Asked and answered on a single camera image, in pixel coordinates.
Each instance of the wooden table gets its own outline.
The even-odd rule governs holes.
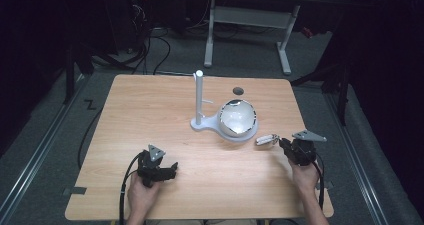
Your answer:
[[[234,95],[234,87],[243,88],[244,94]],[[213,131],[193,131],[193,77],[118,75],[75,184],[87,190],[71,196],[66,217],[118,219],[125,171],[148,144],[166,151],[161,167],[179,163],[176,178],[161,187],[149,219],[303,216],[283,149],[255,145],[259,136],[275,133],[290,139],[305,129],[290,83],[205,77],[203,91],[203,98],[214,102],[204,103],[206,116],[234,98],[249,101],[257,112],[257,134],[247,142],[231,143]],[[324,213],[333,212],[325,192]]]

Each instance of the white bowl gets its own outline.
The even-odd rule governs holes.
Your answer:
[[[242,137],[256,123],[256,112],[245,100],[235,99],[226,103],[219,113],[220,129],[231,137]]]

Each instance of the desk surface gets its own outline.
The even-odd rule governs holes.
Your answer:
[[[234,87],[245,93],[233,94]],[[241,98],[256,109],[257,134],[231,143],[213,131],[195,132],[192,77],[119,75],[100,117],[66,209],[70,220],[116,220],[119,193],[131,160],[148,144],[166,151],[161,167],[179,163],[177,176],[161,187],[150,219],[287,218],[303,216],[291,168],[278,145],[255,146],[255,138],[305,129],[290,83],[282,79],[205,77],[203,113],[212,116]],[[324,213],[333,214],[325,192]]]

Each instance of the person's left hand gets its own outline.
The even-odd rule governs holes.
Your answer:
[[[154,182],[151,188],[145,187],[142,178],[137,174],[131,175],[131,185],[128,189],[130,215],[128,225],[143,224],[144,219],[156,202],[161,182]]]

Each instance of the hand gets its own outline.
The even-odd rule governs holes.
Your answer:
[[[293,170],[293,182],[300,192],[314,192],[319,179],[319,174],[315,166],[311,163],[307,166],[298,166],[289,160]]]
[[[128,201],[130,205],[130,215],[127,225],[143,224],[144,219],[156,202],[161,182],[153,183],[151,188],[143,185],[142,179],[137,174],[131,175],[131,185],[128,189]]]

